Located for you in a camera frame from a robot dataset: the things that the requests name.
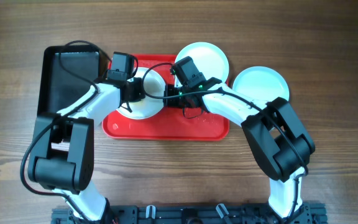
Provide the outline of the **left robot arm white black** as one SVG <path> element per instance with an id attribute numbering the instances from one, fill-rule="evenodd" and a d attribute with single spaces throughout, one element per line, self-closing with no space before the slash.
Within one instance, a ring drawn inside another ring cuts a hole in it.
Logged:
<path id="1" fill-rule="evenodd" d="M 115 223 L 108 199 L 96 189 L 94 128 L 120 106 L 144 97 L 135 77 L 138 59 L 115 52 L 111 68 L 91 82 L 87 93 L 57 113 L 40 114 L 21 162 L 21 181 L 34 194 L 62 197 L 78 223 Z"/>

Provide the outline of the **light blue plate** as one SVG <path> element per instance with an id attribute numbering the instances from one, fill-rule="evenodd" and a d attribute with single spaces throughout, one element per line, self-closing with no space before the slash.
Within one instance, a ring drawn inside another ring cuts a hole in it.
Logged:
<path id="1" fill-rule="evenodd" d="M 214 44 L 208 42 L 195 42 L 179 51 L 175 62 L 185 57 L 191 57 L 198 71 L 204 76 L 204 84 L 210 78 L 217 78 L 226 83 L 229 76 L 229 61 L 224 52 Z"/>
<path id="2" fill-rule="evenodd" d="M 255 100 L 273 101 L 278 97 L 290 101 L 290 89 L 285 79 L 275 70 L 249 67 L 234 79 L 232 89 Z"/>

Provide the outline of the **light blue plate top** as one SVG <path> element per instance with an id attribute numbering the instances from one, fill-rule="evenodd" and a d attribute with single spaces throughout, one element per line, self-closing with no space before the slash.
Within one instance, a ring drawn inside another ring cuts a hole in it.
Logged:
<path id="1" fill-rule="evenodd" d="M 198 71 L 204 76 L 204 84 L 210 78 L 217 78 L 226 83 L 229 76 L 229 61 L 224 52 L 214 44 L 208 42 L 195 42 L 179 51 L 175 62 L 185 57 L 191 57 Z"/>

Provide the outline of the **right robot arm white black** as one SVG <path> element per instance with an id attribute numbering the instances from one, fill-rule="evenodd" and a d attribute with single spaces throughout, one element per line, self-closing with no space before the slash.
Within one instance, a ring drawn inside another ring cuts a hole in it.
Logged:
<path id="1" fill-rule="evenodd" d="M 170 66 L 181 87 L 169 87 L 164 102 L 177 108 L 199 108 L 239 125 L 260 169 L 270 179 L 268 204 L 283 222 L 292 222 L 301 207 L 301 180 L 315 144 L 288 100 L 258 103 L 230 89 L 218 78 L 206 78 L 191 57 Z"/>

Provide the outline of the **white plate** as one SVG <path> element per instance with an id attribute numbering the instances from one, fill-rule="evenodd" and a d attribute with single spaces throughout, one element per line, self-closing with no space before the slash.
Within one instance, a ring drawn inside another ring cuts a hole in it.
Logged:
<path id="1" fill-rule="evenodd" d="M 154 70 L 151 70 L 144 80 L 146 92 L 153 96 L 163 96 L 165 85 L 165 80 Z M 146 96 L 138 102 L 129 103 L 129 106 L 132 110 L 131 113 L 123 107 L 120 107 L 117 112 L 129 119 L 146 119 L 163 109 L 163 100 Z"/>

